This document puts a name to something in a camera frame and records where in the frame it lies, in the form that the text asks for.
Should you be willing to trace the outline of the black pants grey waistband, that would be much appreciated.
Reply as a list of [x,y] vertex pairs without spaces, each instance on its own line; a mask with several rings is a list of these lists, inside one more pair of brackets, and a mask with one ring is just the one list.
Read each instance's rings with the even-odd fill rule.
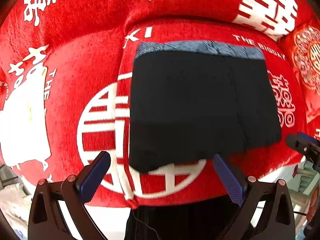
[[143,42],[133,62],[129,165],[147,173],[281,139],[265,57],[215,41]]

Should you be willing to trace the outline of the red patterned pillow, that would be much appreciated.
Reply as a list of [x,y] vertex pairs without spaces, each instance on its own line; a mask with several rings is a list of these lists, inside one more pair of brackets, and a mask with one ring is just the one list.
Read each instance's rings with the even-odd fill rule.
[[299,25],[278,44],[302,90],[308,134],[319,139],[319,19]]

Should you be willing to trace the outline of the red blanket white characters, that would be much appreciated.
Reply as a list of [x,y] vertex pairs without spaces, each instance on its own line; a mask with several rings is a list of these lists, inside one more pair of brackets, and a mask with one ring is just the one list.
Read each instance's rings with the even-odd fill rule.
[[261,178],[298,162],[302,90],[278,42],[310,19],[306,0],[18,0],[1,26],[1,159],[32,184],[64,180],[101,152],[111,166],[93,206],[165,206],[226,194],[211,159],[140,173],[129,165],[133,62],[143,42],[215,41],[265,57],[279,142],[227,155]]

